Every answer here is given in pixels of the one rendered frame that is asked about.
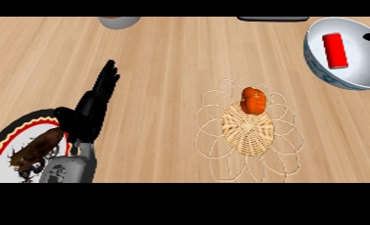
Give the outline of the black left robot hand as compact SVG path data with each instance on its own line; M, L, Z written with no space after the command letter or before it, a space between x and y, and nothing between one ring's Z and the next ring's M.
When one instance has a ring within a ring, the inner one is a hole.
M91 90L73 109L57 107L53 111L60 130L68 134L70 143L91 143L99 135L103 124L106 106L112 96L119 74L115 62L107 60L99 72Z

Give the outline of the dark flat appliance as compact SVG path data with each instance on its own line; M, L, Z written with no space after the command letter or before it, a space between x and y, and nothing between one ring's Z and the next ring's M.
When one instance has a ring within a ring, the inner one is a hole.
M236 17L244 22L304 22L309 17Z

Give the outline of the woven wicker placemat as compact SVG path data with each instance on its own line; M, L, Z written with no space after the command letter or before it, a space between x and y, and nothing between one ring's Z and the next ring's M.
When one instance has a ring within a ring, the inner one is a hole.
M266 97L264 111L241 110L241 92L251 88ZM221 79L201 94L195 111L193 147L207 159L217 182L285 182L298 172L303 135L284 96L247 79Z

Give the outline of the white plate with patterned rim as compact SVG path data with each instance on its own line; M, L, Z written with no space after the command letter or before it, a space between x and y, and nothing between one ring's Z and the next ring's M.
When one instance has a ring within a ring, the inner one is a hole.
M63 134L57 146L25 173L20 173L16 166L10 165L10 156L44 131L57 126L59 121L53 116L53 109L45 109L20 116L0 131L0 183L36 183L41 171L53 158L70 154L68 134Z

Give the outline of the brown oblong food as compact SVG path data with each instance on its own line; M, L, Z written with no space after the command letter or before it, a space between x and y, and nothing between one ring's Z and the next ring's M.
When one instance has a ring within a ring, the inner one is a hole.
M19 170L26 170L33 163L48 154L63 137L59 127L39 134L28 145L10 156L10 165Z

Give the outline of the grey bowl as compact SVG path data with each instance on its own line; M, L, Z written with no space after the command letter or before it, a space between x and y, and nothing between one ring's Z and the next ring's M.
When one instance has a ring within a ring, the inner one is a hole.
M97 18L100 24L109 29L124 29L130 27L137 21L139 17L116 17L116 18Z

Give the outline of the red can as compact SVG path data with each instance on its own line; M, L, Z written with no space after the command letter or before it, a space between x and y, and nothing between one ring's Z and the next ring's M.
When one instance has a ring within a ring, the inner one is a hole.
M346 68L347 60L343 49L340 34L328 33L322 36L324 49L327 55L327 63L329 69Z

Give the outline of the white bowl with blue pattern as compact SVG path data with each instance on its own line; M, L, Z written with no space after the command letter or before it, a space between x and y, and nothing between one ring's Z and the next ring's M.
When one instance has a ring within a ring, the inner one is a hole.
M324 37L337 34L346 67L329 68ZM303 58L315 76L337 88L370 90L370 25L346 18L322 18L303 38Z

